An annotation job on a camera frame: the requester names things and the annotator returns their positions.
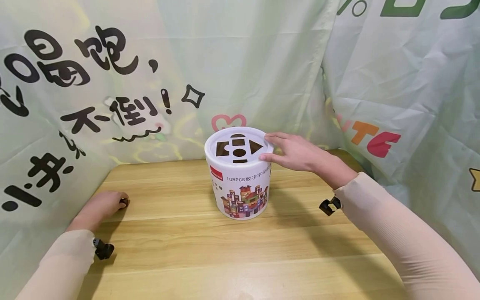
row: beige sleeve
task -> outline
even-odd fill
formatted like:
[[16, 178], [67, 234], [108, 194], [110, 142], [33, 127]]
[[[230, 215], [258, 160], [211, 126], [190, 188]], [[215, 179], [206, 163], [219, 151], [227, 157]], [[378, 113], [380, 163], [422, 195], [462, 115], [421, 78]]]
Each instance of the beige sleeve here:
[[334, 192], [345, 215], [392, 262], [411, 299], [480, 299], [480, 283], [455, 250], [365, 173]]
[[93, 263], [94, 235], [89, 230], [63, 233], [40, 261], [17, 300], [77, 299], [85, 275]]

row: wooden table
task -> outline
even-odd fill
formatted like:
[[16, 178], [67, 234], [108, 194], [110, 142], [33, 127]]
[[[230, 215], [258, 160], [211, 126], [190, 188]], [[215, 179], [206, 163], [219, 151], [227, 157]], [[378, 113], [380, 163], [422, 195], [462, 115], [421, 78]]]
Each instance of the wooden table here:
[[406, 299], [374, 243], [318, 209], [333, 193], [313, 174], [274, 165], [269, 204], [249, 221], [219, 212], [204, 160], [118, 166], [98, 190], [131, 205], [97, 233], [115, 252], [95, 261], [79, 299]]

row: red logo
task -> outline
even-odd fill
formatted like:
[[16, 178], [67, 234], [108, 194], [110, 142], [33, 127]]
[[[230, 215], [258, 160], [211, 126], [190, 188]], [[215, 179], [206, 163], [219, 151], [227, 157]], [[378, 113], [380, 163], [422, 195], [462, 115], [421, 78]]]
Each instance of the red logo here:
[[210, 171], [212, 171], [213, 176], [217, 177], [221, 181], [223, 181], [223, 174], [220, 171], [215, 170], [212, 166], [210, 166]]

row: star doodle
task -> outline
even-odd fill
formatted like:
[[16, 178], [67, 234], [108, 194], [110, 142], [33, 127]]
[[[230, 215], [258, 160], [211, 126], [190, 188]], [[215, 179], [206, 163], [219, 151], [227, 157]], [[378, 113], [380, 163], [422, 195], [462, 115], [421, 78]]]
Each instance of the star doodle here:
[[468, 170], [473, 177], [472, 192], [480, 192], [480, 170], [474, 168]]
[[[193, 93], [193, 94], [196, 94], [197, 95], [197, 99], [196, 100], [192, 100], [190, 99], [190, 91]], [[185, 96], [183, 96], [183, 98], [181, 99], [182, 102], [190, 102], [192, 103], [196, 108], [199, 108], [200, 107], [200, 102], [202, 101], [202, 98], [205, 96], [205, 93], [202, 93], [200, 91], [197, 91], [196, 89], [194, 89], [191, 85], [187, 84], [187, 91], [185, 92]]]

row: circle-shaped hole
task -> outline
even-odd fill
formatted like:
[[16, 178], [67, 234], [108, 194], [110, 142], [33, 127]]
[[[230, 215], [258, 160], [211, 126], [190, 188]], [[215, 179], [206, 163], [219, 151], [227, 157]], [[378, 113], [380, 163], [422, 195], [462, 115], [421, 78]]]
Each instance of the circle-shaped hole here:
[[244, 156], [245, 154], [247, 154], [247, 152], [243, 149], [235, 149], [233, 150], [233, 155], [235, 155], [236, 157], [242, 157]]

